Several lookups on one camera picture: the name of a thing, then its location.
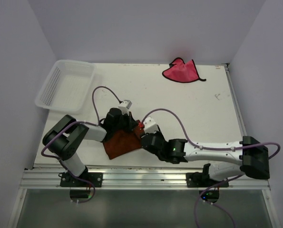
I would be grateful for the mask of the brown towel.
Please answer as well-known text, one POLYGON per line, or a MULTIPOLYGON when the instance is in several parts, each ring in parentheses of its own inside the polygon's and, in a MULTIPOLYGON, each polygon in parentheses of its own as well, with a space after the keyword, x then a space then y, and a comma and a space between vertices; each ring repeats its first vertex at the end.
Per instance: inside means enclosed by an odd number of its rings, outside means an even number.
POLYGON ((140 128, 141 125, 141 121, 137 120, 132 131, 117 130, 110 139, 102 142, 110 160, 142 148, 140 136, 144 130, 140 128))

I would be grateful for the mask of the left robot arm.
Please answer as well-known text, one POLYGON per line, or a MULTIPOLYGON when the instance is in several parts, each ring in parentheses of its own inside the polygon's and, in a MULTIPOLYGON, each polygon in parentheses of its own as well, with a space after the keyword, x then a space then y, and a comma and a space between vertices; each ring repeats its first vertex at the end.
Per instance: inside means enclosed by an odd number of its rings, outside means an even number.
POLYGON ((102 143, 112 160, 141 148, 139 124, 131 112, 123 113, 118 108, 111 108, 98 124, 77 121, 67 114, 46 133, 42 143, 45 150, 52 152, 51 157, 70 172, 71 181, 81 187, 88 181, 87 168, 77 155, 82 141, 102 143))

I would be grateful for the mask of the pink towel black trim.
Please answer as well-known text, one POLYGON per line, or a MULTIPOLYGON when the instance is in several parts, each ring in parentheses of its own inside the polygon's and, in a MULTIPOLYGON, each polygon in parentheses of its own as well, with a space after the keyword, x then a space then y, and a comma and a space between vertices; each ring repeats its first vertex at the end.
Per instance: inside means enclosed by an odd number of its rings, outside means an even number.
POLYGON ((206 81, 206 79, 200 77, 193 59, 185 63, 181 57, 175 58, 169 64, 169 68, 162 72, 162 76, 170 81, 182 84, 206 81))

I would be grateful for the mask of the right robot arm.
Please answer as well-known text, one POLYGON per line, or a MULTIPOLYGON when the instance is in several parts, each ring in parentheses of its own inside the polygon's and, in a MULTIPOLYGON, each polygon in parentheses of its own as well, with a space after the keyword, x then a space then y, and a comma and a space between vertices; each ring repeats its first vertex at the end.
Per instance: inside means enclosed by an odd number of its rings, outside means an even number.
POLYGON ((160 130, 145 133, 141 137, 142 148, 160 161, 172 164, 181 162, 208 161, 201 173, 192 180, 205 186, 213 186, 226 178, 246 175, 257 180, 270 178, 268 148, 251 136, 230 144, 230 150, 207 150, 193 146, 186 139, 166 141, 160 130))

